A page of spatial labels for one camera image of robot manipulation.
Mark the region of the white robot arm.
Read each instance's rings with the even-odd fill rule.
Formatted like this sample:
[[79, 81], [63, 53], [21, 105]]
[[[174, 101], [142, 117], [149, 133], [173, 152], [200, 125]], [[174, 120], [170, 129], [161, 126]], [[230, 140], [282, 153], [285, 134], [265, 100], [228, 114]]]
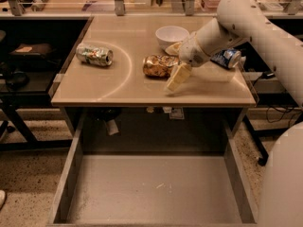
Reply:
[[[255, 0], [221, 0], [217, 16], [166, 51], [193, 67], [248, 42], [298, 105], [303, 104], [303, 45], [271, 23]], [[265, 166], [258, 227], [303, 227], [303, 123], [276, 140]]]

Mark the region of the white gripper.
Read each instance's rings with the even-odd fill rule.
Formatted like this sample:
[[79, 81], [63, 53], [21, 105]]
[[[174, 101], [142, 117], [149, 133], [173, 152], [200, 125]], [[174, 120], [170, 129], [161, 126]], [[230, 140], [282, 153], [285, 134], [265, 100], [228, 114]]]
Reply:
[[166, 83], [165, 89], [170, 93], [190, 77], [192, 67], [200, 67], [210, 59], [203, 47], [203, 34], [199, 31], [192, 32], [182, 42], [168, 46], [165, 52], [171, 56], [179, 55], [179, 59], [183, 61], [173, 67]]

